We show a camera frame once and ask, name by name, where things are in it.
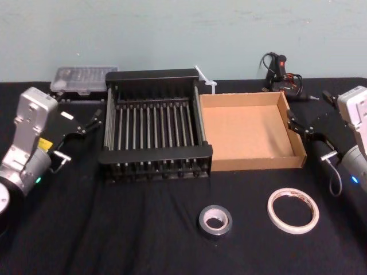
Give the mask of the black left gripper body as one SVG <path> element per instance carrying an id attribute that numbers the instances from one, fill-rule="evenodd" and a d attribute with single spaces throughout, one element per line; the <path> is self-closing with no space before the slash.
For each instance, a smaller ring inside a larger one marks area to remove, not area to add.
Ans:
<path id="1" fill-rule="evenodd" d="M 73 115 L 65 111 L 56 111 L 47 121 L 46 128 L 40 136 L 40 149 L 50 155 L 66 142 L 81 138 L 85 134 L 85 126 L 81 125 Z"/>

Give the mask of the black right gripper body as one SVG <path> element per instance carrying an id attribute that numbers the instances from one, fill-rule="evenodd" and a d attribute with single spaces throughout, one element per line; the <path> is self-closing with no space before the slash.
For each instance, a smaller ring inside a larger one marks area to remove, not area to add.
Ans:
<path id="1" fill-rule="evenodd" d="M 310 127 L 309 141 L 320 141 L 327 144 L 338 156 L 344 156 L 354 147 L 354 135 L 349 126 L 342 120 L 339 112 L 323 113 L 314 119 Z"/>

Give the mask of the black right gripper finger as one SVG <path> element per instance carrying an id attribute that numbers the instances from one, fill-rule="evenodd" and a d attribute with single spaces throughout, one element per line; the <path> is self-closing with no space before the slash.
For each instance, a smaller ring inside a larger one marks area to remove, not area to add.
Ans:
<path id="1" fill-rule="evenodd" d="M 303 136 L 305 139 L 313 138 L 314 131 L 310 127 L 304 126 L 290 109 L 287 110 L 287 125 L 288 129 Z"/>
<path id="2" fill-rule="evenodd" d="M 322 98 L 325 102 L 327 102 L 329 105 L 331 105 L 333 108 L 338 108 L 338 96 L 332 95 L 329 91 L 322 91 Z"/>

